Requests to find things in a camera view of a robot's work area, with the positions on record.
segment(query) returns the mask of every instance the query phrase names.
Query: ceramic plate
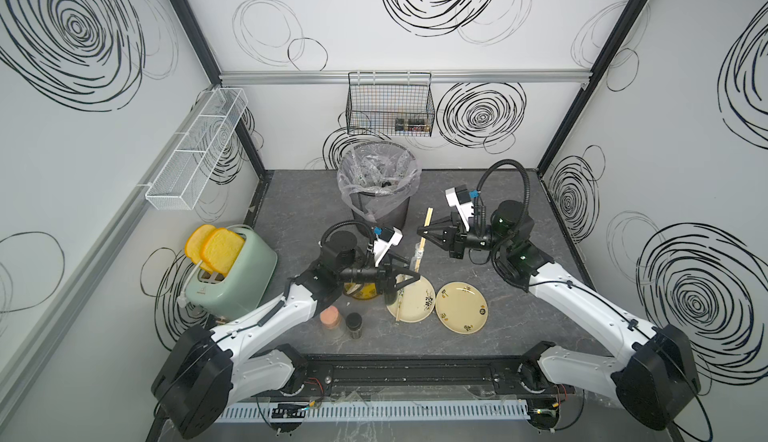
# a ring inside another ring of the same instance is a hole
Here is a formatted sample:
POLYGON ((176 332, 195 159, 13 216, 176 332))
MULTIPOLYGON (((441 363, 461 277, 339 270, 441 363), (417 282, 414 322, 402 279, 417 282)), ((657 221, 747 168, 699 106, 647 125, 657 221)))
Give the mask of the ceramic plate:
POLYGON ((443 325, 459 334, 474 334, 488 320, 485 297, 466 282, 443 285, 437 294, 435 312, 443 325))
MULTIPOLYGON (((402 282, 405 275, 398 275, 397 281, 402 282)), ((426 319, 435 308, 435 288, 423 276, 400 291, 397 300, 387 305, 389 313, 397 317, 397 305, 400 304, 400 320, 403 322, 420 322, 426 319)))

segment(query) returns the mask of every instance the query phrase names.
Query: white wire basket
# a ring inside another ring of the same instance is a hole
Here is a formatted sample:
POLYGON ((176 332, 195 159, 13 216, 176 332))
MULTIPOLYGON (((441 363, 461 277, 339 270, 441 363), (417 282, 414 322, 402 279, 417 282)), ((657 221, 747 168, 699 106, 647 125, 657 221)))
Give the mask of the white wire basket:
POLYGON ((191 210, 232 137, 248 100, 242 89, 218 87, 184 133, 146 198, 158 210, 191 210))

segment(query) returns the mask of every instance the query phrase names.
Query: black mesh trash can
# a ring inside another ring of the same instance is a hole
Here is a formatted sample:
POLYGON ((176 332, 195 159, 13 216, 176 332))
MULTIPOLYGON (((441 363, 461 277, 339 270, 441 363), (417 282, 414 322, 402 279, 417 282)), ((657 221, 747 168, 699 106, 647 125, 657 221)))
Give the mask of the black mesh trash can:
POLYGON ((339 166, 341 197, 356 220, 402 229, 408 201, 418 190, 422 168, 413 154, 393 142, 365 142, 351 149, 339 166))

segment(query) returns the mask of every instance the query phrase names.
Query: pink lid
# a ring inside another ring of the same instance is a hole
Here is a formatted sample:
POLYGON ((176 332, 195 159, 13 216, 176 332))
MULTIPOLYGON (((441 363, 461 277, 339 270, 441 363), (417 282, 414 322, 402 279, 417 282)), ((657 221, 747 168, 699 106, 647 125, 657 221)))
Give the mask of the pink lid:
POLYGON ((320 321, 326 328, 334 328, 341 322, 339 309, 331 305, 320 313, 320 321))

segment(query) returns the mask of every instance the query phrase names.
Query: wire basket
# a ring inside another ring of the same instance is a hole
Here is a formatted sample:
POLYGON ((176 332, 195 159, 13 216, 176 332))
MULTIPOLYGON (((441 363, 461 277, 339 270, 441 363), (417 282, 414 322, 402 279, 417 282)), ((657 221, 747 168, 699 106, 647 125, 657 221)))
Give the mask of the wire basket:
POLYGON ((248 100, 242 89, 218 87, 170 154, 145 195, 158 210, 191 210, 232 137, 248 100))
POLYGON ((346 130, 350 135, 430 137, 435 124, 429 72, 350 72, 346 130))

